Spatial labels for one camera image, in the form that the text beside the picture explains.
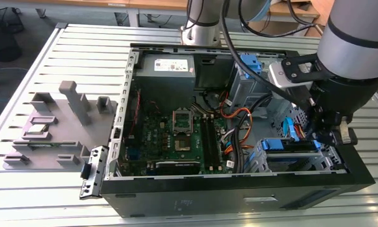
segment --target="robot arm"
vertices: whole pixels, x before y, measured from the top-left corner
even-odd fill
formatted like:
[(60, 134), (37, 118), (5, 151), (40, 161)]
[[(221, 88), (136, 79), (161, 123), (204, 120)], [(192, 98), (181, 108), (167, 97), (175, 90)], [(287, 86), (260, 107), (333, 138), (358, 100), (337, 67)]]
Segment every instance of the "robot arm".
[[(220, 45), (220, 9), (223, 0), (189, 0), (188, 22), (183, 27), (183, 44), (199, 46)], [(227, 17), (239, 19), (239, 0), (232, 0)], [(256, 15), (264, 15), (269, 9), (271, 0), (244, 0), (243, 14), (245, 20)]]
[[(300, 72), (303, 63), (312, 64), (309, 73)], [(288, 58), (281, 66), (293, 85), (313, 81), (311, 136), (333, 146), (357, 144), (348, 123), (378, 90), (378, 1), (337, 0), (317, 54)]]
[[(183, 43), (219, 45), (219, 11), (223, 0), (189, 0)], [(264, 12), (269, 0), (244, 0), (244, 18)], [(237, 18), (239, 0), (227, 17)], [(299, 65), (311, 63), (311, 71)], [(332, 146), (357, 144), (348, 128), (354, 112), (378, 90), (378, 0), (337, 0), (316, 54), (289, 57), (271, 66), (272, 83), (309, 103), (309, 137)]]

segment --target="green circuit board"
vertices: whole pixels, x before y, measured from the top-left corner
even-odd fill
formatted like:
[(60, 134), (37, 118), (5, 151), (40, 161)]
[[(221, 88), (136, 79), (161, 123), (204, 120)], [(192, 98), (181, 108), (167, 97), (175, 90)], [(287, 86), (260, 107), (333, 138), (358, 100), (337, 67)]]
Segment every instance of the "green circuit board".
[[(188, 119), (179, 119), (180, 127), (189, 127)], [(220, 130), (225, 128), (224, 119), (213, 119), (216, 127), (216, 141), (220, 138)], [(227, 169), (221, 164), (220, 168), (211, 170), (204, 164), (204, 149), (201, 139), (201, 117), (193, 117), (192, 134), (173, 133), (173, 116), (147, 116), (144, 119), (141, 144), (139, 148), (128, 148), (128, 156), (135, 158), (121, 161), (123, 175), (147, 176), (148, 169), (153, 168), (156, 162), (184, 161), (200, 162), (201, 171), (199, 174), (224, 174)]]

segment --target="slotted aluminum surface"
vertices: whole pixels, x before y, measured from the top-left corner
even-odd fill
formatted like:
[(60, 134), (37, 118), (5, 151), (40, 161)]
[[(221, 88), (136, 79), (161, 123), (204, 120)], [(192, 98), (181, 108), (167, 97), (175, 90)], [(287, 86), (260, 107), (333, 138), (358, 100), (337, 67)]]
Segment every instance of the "slotted aluminum surface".
[[(320, 42), (316, 38), (268, 39), (243, 33), (232, 33), (232, 39), (237, 47), (288, 49), (301, 54), (315, 53)], [(67, 79), (77, 82), (77, 92), (88, 99), (107, 95), (116, 100), (132, 42), (180, 44), (180, 32), (89, 25), (55, 30), (0, 117), (0, 226), (378, 226), (378, 100), (357, 111), (350, 124), (360, 137), (356, 148), (377, 184), (308, 210), (123, 219), (104, 199), (79, 200), (80, 173), (5, 171), (3, 155), (33, 109), (28, 103), (32, 93), (51, 92), (53, 98), (64, 98), (59, 85)]]

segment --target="gray 3d printed holder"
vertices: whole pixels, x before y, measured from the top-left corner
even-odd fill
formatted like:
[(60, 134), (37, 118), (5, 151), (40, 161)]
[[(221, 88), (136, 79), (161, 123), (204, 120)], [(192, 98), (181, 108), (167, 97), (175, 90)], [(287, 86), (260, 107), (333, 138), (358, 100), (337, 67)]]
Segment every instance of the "gray 3d printed holder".
[(91, 149), (108, 144), (117, 103), (107, 96), (87, 100), (76, 87), (75, 81), (63, 81), (59, 90), (67, 100), (36, 93), (35, 110), (5, 156), (5, 169), (80, 170)]

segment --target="small circuit board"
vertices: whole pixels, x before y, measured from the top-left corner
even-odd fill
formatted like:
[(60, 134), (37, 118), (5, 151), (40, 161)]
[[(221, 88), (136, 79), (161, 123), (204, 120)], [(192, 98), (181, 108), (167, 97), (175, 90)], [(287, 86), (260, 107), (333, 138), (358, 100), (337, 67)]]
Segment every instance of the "small circuit board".
[[(219, 139), (225, 129), (225, 120), (201, 118), (183, 113), (176, 116), (151, 115), (144, 118), (141, 142), (137, 146), (127, 147), (120, 154), (120, 169), (124, 176), (224, 174), (227, 169), (221, 161), (221, 148)], [(177, 132), (180, 128), (192, 130), (192, 133)], [(192, 171), (183, 167), (172, 171), (163, 171), (161, 166), (187, 165)]]

